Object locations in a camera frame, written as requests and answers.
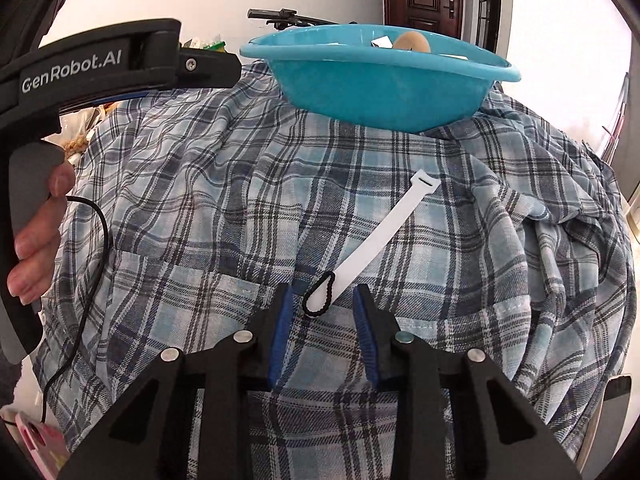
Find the human hand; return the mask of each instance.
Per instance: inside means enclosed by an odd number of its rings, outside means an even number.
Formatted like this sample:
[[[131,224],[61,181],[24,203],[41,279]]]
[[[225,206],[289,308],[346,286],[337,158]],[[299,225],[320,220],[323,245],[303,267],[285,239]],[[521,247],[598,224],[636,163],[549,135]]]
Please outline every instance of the human hand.
[[[75,183],[76,174],[71,164],[64,162],[56,167],[49,176],[51,197],[15,237],[15,253],[20,263],[9,273],[7,287],[12,296],[20,296],[24,305],[35,301],[51,286],[66,194]]]

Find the door lock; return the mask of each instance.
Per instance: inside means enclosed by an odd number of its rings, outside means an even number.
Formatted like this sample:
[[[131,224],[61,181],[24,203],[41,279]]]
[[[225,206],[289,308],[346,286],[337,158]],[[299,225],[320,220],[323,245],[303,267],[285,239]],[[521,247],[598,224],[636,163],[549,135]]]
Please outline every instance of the door lock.
[[[445,7],[445,9],[449,9],[449,17],[450,17],[450,18],[453,18],[453,17],[454,17],[454,12],[453,12],[453,10],[454,10],[454,3],[455,3],[455,1],[454,1],[454,0],[449,0],[449,7]]]

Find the teal bowl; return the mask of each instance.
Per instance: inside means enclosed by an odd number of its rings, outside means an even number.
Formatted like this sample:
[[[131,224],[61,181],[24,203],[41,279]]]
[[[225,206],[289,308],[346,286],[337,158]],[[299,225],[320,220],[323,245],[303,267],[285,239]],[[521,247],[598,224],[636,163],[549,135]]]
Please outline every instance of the teal bowl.
[[[373,128],[417,133],[471,117],[496,81],[520,81],[500,56],[441,34],[431,53],[377,48],[413,30],[387,25],[290,28],[255,38],[240,54],[263,59],[299,108]],[[449,54],[468,59],[441,56]]]

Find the plaid shirt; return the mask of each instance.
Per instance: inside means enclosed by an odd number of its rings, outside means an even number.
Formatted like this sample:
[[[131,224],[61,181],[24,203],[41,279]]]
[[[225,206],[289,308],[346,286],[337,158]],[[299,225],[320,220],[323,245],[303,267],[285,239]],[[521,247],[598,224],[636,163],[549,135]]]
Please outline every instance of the plaid shirt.
[[[282,377],[250,396],[255,477],[388,478],[396,398],[366,381],[351,293],[317,319],[300,300],[420,169],[440,188],[358,283],[435,347],[484,349],[575,457],[636,316],[611,170],[498,87],[473,118],[404,134],[299,110],[260,62],[233,89],[121,104],[82,158],[75,194],[101,206],[114,250],[81,354],[50,398],[70,448],[160,351],[212,347],[288,282]],[[44,300],[40,384],[72,345],[101,244],[91,209],[71,204]]]

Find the screw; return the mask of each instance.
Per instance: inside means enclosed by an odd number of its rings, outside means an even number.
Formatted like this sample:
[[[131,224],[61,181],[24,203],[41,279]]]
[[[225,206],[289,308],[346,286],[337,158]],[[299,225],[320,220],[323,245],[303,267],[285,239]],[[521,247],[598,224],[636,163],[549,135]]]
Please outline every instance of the screw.
[[[410,332],[405,332],[404,330],[401,330],[400,332],[396,332],[396,341],[398,341],[399,343],[404,343],[404,344],[408,344],[408,343],[412,343],[414,342],[414,335]]]
[[[484,352],[479,348],[472,348],[471,350],[469,350],[469,352],[466,353],[466,356],[475,363],[481,363],[486,357]]]
[[[165,361],[167,363],[175,361],[179,356],[180,352],[177,348],[165,348],[160,354],[160,358],[162,359],[162,361]]]
[[[248,330],[238,330],[238,332],[234,334],[234,341],[236,343],[248,343],[253,338],[254,335]]]

